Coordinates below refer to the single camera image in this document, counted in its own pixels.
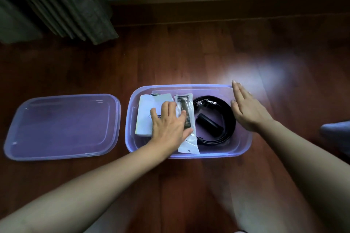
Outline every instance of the purple translucent lid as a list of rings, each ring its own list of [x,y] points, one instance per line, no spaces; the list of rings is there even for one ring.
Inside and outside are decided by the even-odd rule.
[[[99,156],[116,145],[120,102],[110,94],[34,98],[17,109],[4,145],[19,161]]]

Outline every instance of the person's left arm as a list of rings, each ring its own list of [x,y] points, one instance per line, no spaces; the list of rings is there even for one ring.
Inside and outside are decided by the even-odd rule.
[[[69,233],[87,229],[131,183],[153,169],[190,135],[186,112],[162,105],[161,119],[151,110],[151,141],[118,160],[92,170],[46,193],[0,221],[0,232]]]

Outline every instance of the forearm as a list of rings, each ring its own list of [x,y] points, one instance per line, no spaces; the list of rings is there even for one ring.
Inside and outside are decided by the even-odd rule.
[[[261,124],[258,132],[317,211],[348,231],[350,166],[276,121]]]
[[[132,182],[167,157],[148,144],[60,186],[0,221],[0,232],[82,232]]]

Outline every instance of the human hand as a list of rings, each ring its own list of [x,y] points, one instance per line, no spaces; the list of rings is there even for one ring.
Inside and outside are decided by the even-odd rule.
[[[236,120],[248,131],[256,132],[259,125],[273,120],[269,112],[240,83],[232,81],[235,101],[231,101],[231,109]]]
[[[161,117],[151,109],[151,118],[153,122],[152,139],[150,143],[164,149],[166,157],[177,150],[181,143],[193,132],[192,128],[184,130],[186,111],[183,110],[181,115],[176,116],[176,103],[164,102],[161,109]]]

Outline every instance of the coiled black belt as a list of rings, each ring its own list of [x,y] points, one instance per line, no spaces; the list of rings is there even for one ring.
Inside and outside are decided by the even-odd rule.
[[[195,111],[199,111],[201,107],[208,107],[212,110],[216,110],[223,116],[225,123],[223,133],[217,140],[208,141],[197,136],[198,145],[216,146],[227,141],[232,136],[236,127],[236,119],[230,105],[228,105],[225,101],[214,96],[202,96],[193,100],[193,106]]]

